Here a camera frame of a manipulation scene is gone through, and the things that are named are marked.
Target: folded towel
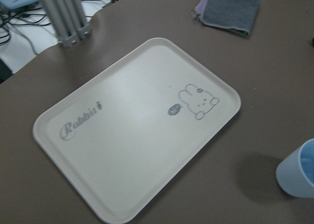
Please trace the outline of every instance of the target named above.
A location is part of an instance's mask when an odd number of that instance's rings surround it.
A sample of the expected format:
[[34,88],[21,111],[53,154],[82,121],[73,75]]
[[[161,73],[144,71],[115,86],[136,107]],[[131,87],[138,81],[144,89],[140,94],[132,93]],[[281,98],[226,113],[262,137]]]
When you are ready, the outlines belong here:
[[194,11],[205,25],[249,36],[259,7],[259,0],[201,0]]

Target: light blue container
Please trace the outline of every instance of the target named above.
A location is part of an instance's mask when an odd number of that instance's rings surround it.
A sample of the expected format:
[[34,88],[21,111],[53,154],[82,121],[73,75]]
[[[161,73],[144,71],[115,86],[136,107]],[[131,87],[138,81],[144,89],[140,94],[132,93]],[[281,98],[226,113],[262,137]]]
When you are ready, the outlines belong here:
[[314,198],[314,139],[308,140],[278,165],[276,178],[289,195]]

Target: white floor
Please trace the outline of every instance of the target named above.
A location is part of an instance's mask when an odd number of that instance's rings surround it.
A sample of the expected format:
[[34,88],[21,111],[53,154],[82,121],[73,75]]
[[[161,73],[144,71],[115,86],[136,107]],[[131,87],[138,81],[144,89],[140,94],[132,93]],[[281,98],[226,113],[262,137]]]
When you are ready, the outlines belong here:
[[[93,16],[98,10],[102,8],[102,6],[104,6],[108,2],[110,2],[110,0],[84,1],[82,2],[82,5],[86,16]],[[45,11],[39,10],[33,13],[45,14]],[[49,22],[48,18],[46,18],[42,23],[45,24],[47,22]],[[30,39],[37,53],[40,53],[46,48],[53,46],[57,43],[52,25],[27,25],[14,27],[10,26],[10,32],[11,40],[9,41],[9,43],[0,46],[0,59],[12,70],[12,73],[16,73],[36,56],[35,53],[32,51],[29,41],[21,34]]]

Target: tray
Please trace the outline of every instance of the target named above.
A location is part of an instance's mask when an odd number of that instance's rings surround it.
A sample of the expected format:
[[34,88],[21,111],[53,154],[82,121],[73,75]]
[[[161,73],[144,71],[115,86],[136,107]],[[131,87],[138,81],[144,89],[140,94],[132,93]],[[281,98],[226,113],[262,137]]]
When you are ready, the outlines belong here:
[[233,88],[154,38],[40,115],[33,135],[98,217],[122,224],[240,105]]

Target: cartoon rabbit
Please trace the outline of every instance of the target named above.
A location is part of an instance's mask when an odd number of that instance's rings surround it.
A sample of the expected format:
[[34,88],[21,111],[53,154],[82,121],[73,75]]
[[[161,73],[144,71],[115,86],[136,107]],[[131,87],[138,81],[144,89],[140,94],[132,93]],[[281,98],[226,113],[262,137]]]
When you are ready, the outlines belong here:
[[218,98],[194,84],[186,85],[185,90],[179,92],[179,99],[195,114],[197,120],[201,120],[206,113],[219,103]]

